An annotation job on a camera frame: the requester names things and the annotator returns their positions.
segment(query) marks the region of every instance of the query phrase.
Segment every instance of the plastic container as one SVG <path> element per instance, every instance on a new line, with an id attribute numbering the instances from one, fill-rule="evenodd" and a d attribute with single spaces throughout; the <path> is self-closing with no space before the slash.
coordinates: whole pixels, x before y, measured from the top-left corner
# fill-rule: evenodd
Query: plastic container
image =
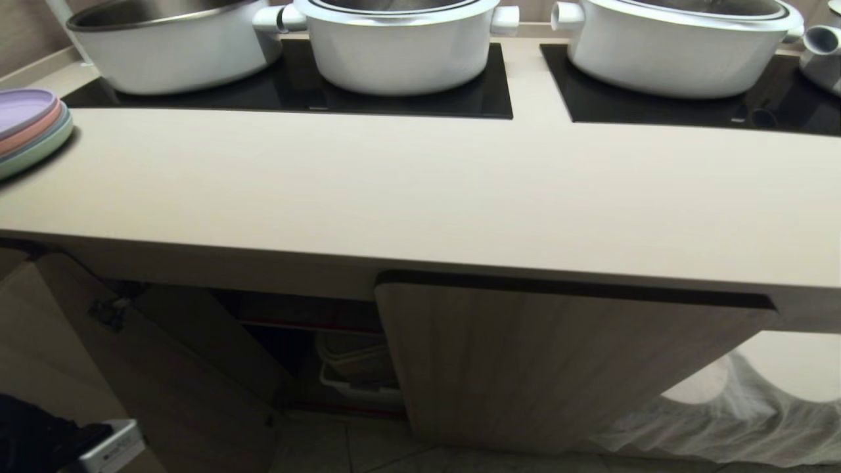
<path id="1" fill-rule="evenodd" d="M 320 332 L 315 346 L 321 359 L 353 384 L 385 385 L 397 379 L 384 337 Z"/>
<path id="2" fill-rule="evenodd" d="M 352 385 L 342 380 L 327 363 L 321 366 L 321 384 L 336 389 L 339 393 L 355 401 L 377 402 L 390 406 L 403 406 L 403 393 L 398 387 L 368 387 Z"/>

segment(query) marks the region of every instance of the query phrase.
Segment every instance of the purple plate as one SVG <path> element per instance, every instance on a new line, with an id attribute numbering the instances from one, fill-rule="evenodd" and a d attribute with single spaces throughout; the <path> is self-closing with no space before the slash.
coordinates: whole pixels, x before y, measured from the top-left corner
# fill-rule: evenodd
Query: purple plate
<path id="1" fill-rule="evenodd" d="M 56 95 L 40 88 L 0 91 L 0 140 L 32 125 L 56 106 Z"/>

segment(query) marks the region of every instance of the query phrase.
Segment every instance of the wall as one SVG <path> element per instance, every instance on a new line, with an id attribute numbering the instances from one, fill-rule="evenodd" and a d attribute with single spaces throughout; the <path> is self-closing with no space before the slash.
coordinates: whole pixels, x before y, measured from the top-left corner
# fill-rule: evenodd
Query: wall
<path id="1" fill-rule="evenodd" d="M 79 11 L 102 0 L 66 0 Z M 827 0 L 789 0 L 810 24 L 828 16 Z M 288 3 L 275 0 L 274 3 Z M 503 0 L 520 5 L 522 21 L 546 22 L 553 0 Z M 44 0 L 0 0 L 0 77 L 70 45 Z"/>

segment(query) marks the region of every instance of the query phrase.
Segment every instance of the stacked plates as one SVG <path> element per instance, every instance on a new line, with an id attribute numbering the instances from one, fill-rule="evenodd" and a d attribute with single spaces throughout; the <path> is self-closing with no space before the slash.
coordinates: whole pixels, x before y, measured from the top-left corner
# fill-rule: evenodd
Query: stacked plates
<path id="1" fill-rule="evenodd" d="M 72 133 L 70 110 L 52 92 L 0 91 L 0 180 L 48 157 Z"/>

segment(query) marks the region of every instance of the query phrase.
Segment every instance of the green plate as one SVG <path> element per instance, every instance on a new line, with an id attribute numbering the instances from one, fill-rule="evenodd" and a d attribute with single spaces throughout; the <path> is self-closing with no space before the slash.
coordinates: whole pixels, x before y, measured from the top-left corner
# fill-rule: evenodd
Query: green plate
<path id="1" fill-rule="evenodd" d="M 60 148 L 72 133 L 73 117 L 67 114 L 67 120 L 44 140 L 20 154 L 0 160 L 0 181 L 41 162 Z"/>

